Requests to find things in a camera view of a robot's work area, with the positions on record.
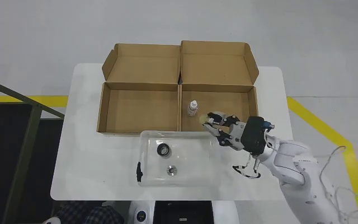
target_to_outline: open cardboard box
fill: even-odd
[[[102,71],[98,132],[179,130],[180,46],[116,44]]]
[[[221,111],[246,121],[257,116],[253,86],[258,68],[246,43],[182,41],[181,131],[203,131],[201,114]],[[196,100],[198,111],[189,117],[187,106]]]

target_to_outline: white robotic arm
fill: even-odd
[[[209,113],[204,128],[215,136],[221,146],[245,150],[256,159],[254,172],[261,163],[277,177],[281,191],[302,224],[347,223],[333,203],[334,187],[322,174],[311,150],[294,141],[282,141],[267,135],[274,126],[260,117],[247,123],[236,116]],[[229,127],[229,133],[216,126]]]

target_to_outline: bottle cap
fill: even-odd
[[[193,101],[190,103],[190,106],[191,106],[192,108],[197,107],[197,102],[196,102],[196,100],[193,100]]]

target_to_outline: plaid fabric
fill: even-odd
[[[123,217],[111,206],[101,207],[102,202],[74,200],[68,202],[55,216],[61,224],[123,224]]]
[[[123,217],[111,206],[97,207],[91,210],[85,224],[123,224]]]

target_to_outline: table surface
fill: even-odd
[[[55,200],[282,200],[278,180],[260,166],[259,179],[247,179],[232,169],[248,154],[220,147],[219,186],[141,187],[136,182],[139,136],[96,132],[102,84],[102,64],[78,64],[73,72],[56,167],[51,186]],[[259,67],[255,82],[258,113],[275,124],[271,131],[292,139],[282,71]]]

